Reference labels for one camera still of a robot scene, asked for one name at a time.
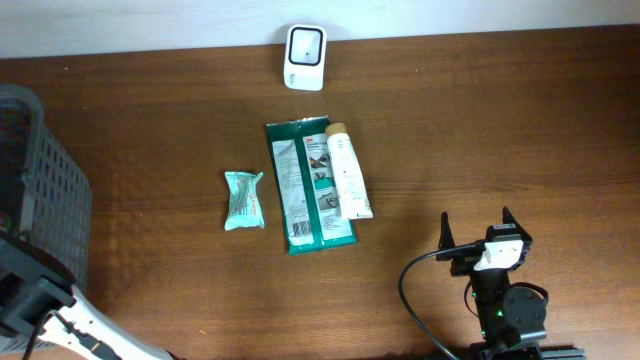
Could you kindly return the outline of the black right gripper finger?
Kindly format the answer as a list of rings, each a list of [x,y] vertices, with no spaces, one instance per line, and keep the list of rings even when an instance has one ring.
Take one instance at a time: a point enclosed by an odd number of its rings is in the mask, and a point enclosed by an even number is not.
[[[450,261],[451,255],[448,253],[455,247],[455,241],[449,224],[448,213],[443,212],[440,216],[440,236],[438,242],[437,261]]]
[[[504,224],[513,224],[524,243],[532,242],[531,235],[518,223],[518,221],[515,219],[515,217],[507,207],[504,207],[502,209],[502,221]]]

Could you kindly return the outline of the white tube with tan cap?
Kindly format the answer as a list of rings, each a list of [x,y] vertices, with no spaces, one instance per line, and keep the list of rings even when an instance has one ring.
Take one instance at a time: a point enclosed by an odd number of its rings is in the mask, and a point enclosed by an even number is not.
[[[373,211],[364,177],[346,125],[332,123],[326,128],[325,134],[341,218],[344,220],[372,218]]]

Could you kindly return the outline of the dark green 3M package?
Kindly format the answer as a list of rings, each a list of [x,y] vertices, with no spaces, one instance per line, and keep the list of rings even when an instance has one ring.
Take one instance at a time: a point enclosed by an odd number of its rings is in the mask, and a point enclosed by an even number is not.
[[[357,242],[354,226],[340,215],[325,134],[329,125],[323,116],[266,126],[291,255]]]

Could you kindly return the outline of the mint green wipes packet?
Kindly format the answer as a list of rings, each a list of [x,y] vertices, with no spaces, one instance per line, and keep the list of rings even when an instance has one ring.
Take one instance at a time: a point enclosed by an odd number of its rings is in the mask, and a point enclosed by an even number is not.
[[[247,172],[225,173],[229,186],[228,215],[224,224],[226,231],[236,228],[264,228],[264,216],[258,199],[257,185],[263,173],[257,175]]]

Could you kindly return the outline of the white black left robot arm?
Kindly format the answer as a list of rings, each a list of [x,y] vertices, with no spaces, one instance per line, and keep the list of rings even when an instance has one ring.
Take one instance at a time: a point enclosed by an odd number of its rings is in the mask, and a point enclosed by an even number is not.
[[[1,334],[29,338],[25,359],[38,341],[59,345],[85,359],[175,358],[102,314],[60,261],[7,232],[1,233]]]

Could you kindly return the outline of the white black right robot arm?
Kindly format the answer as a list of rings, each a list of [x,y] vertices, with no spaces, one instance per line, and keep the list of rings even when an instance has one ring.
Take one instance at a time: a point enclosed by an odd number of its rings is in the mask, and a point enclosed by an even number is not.
[[[502,222],[487,228],[486,235],[457,245],[448,214],[441,214],[441,233],[436,256],[451,264],[453,277],[467,277],[473,292],[483,341],[470,346],[473,359],[584,359],[583,349],[543,348],[549,294],[527,282],[511,282],[509,274],[524,264],[533,238],[508,208]]]

